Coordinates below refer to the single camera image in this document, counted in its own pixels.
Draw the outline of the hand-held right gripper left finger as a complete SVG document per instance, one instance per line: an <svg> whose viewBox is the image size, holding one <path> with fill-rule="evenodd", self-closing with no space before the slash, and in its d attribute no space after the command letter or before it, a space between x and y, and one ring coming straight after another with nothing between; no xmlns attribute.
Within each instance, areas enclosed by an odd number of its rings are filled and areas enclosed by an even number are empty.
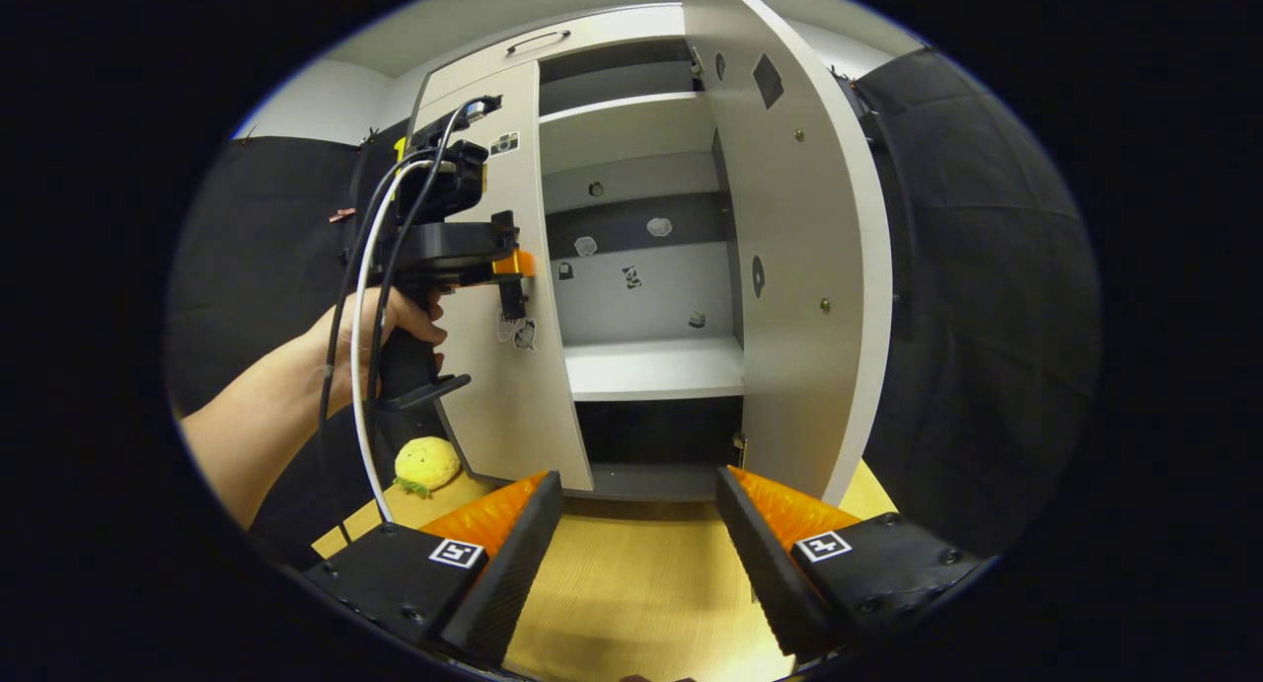
<svg viewBox="0 0 1263 682"><path fill-rule="evenodd" d="M499 668L561 515L560 472L541 471L421 528L381 523L301 582L389 642Z"/></svg>

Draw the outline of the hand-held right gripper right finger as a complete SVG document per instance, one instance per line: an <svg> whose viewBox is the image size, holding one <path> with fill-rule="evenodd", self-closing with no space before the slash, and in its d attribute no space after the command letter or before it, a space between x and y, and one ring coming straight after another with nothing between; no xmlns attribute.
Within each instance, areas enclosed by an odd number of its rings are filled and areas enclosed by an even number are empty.
<svg viewBox="0 0 1263 682"><path fill-rule="evenodd" d="M898 512L855 517L734 466L714 503L781 650L826 658L919 626L991 570Z"/></svg>

